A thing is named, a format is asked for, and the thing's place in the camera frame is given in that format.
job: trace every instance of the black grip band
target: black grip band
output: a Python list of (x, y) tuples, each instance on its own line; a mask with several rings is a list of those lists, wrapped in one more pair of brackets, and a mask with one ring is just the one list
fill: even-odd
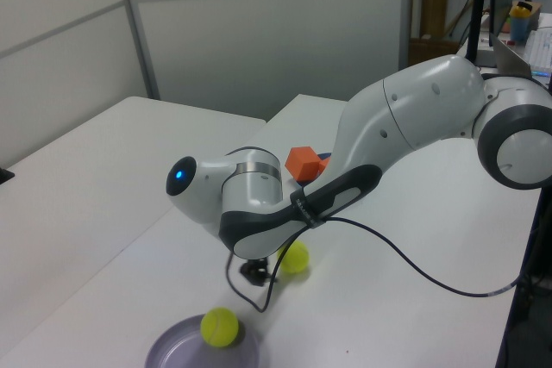
[(307, 197), (304, 195), (303, 188), (293, 191), (290, 195), (293, 209), (298, 213), (302, 220), (310, 228), (317, 228), (323, 224), (323, 220), (313, 211)]

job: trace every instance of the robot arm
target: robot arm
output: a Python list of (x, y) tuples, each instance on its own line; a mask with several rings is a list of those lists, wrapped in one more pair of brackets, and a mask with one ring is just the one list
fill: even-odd
[(331, 160), (283, 200), (278, 159), (243, 148), (220, 159), (180, 160), (172, 202), (244, 259), (274, 253), (363, 198), (408, 153), (437, 140), (473, 138), (483, 166), (517, 189), (552, 184), (552, 97), (521, 78), (485, 81), (458, 56), (433, 59), (372, 84), (345, 107)]

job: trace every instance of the floor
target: floor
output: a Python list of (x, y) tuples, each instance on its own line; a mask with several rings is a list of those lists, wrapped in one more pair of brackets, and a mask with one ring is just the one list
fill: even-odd
[(552, 368), (552, 278), (533, 288), (527, 304), (528, 317), (506, 335), (497, 368)]

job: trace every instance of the purple plate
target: purple plate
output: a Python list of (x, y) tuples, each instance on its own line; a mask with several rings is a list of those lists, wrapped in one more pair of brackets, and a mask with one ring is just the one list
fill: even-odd
[(203, 315), (170, 327), (155, 341), (145, 368), (258, 368), (259, 344), (254, 332), (240, 322), (240, 333), (231, 346), (215, 348), (199, 332)]

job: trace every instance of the tennis ball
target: tennis ball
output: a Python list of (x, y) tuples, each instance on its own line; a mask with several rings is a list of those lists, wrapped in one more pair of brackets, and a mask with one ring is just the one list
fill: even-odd
[[(278, 250), (278, 257), (282, 255), (284, 247)], [(286, 273), (300, 273), (309, 264), (309, 250), (302, 241), (295, 240), (285, 254), (279, 267)]]
[(239, 330), (238, 318), (226, 308), (213, 308), (201, 320), (201, 336), (211, 346), (222, 348), (230, 345)]

